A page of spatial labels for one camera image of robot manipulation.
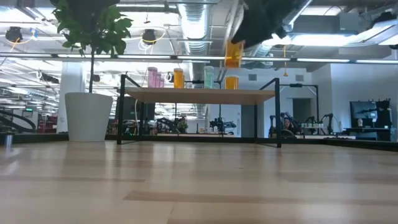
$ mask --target plant stem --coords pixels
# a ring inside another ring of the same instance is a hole
[[[94,79],[94,59],[95,59],[95,47],[91,50],[91,73],[90,73],[90,87],[88,89],[89,93],[93,92],[93,79]]]

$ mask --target orange cup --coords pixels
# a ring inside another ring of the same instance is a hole
[[[184,71],[181,68],[174,69],[174,88],[184,88]]]
[[[238,90],[239,89],[239,77],[236,75],[229,75],[225,77],[225,89],[226,90]]]
[[[229,40],[225,52],[225,67],[226,68],[240,68],[243,56],[244,41],[237,44],[232,44]]]

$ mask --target wooden floor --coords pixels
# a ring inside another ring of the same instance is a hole
[[[1,224],[398,223],[393,152],[56,142],[0,154]]]

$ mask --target potted plant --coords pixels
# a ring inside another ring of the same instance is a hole
[[[177,124],[177,129],[181,134],[186,134],[188,129],[188,123],[186,120],[180,121]]]
[[[130,37],[132,20],[122,15],[118,0],[52,0],[58,20],[58,33],[66,42],[62,47],[78,50],[82,57],[90,47],[91,73],[89,93],[65,94],[68,133],[71,141],[104,141],[113,99],[93,93],[95,55],[102,52],[123,54]]]

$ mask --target wooden tabletop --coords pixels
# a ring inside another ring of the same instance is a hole
[[[126,88],[126,93],[145,103],[200,103],[259,105],[275,96],[269,90],[219,90],[199,88]]]

